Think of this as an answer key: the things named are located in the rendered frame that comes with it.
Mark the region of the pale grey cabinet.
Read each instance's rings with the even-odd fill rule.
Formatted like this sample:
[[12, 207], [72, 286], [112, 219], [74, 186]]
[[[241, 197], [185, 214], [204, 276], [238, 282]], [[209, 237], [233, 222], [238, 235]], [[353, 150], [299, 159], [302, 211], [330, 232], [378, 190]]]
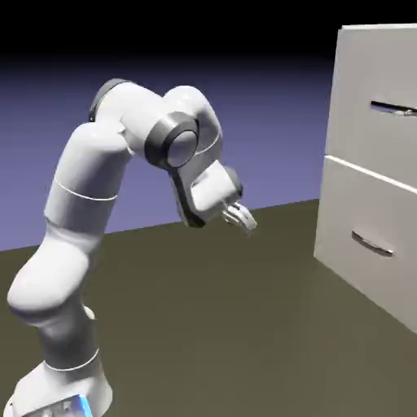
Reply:
[[338, 32], [314, 255], [417, 334], [417, 24]]

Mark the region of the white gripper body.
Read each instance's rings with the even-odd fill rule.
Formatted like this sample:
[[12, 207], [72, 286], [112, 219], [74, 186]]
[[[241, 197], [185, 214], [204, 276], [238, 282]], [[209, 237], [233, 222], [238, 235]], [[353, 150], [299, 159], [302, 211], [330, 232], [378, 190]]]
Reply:
[[224, 204], [222, 218], [230, 225], [237, 226], [246, 235], [252, 234], [257, 228], [257, 222], [251, 212], [240, 202]]

